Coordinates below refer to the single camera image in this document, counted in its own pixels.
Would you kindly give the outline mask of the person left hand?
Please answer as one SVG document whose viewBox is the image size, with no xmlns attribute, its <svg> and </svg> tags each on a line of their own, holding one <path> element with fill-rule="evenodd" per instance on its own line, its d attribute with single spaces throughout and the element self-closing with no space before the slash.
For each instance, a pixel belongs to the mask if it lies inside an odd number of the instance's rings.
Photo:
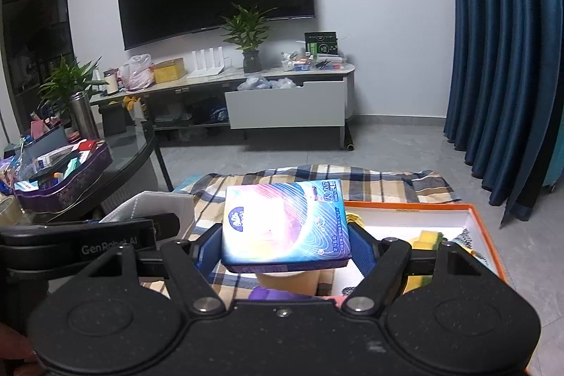
<svg viewBox="0 0 564 376">
<path fill-rule="evenodd" d="M 35 352 L 28 338 L 7 325 L 0 325 L 0 358 L 2 360 L 35 360 Z"/>
</svg>

